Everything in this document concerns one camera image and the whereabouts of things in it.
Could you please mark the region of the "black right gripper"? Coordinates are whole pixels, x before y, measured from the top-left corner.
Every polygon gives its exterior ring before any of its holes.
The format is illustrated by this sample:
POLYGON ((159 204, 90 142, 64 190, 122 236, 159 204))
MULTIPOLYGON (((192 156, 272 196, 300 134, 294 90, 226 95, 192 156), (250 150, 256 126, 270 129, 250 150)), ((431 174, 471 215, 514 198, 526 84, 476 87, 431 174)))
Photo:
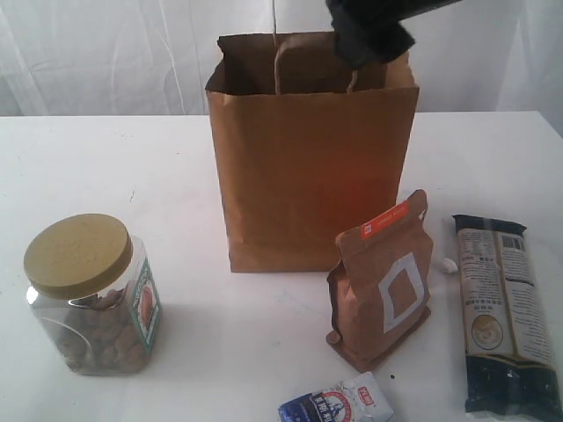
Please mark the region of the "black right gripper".
POLYGON ((336 55, 350 67, 386 64, 415 44, 406 19, 454 4, 456 0, 328 0, 336 55))

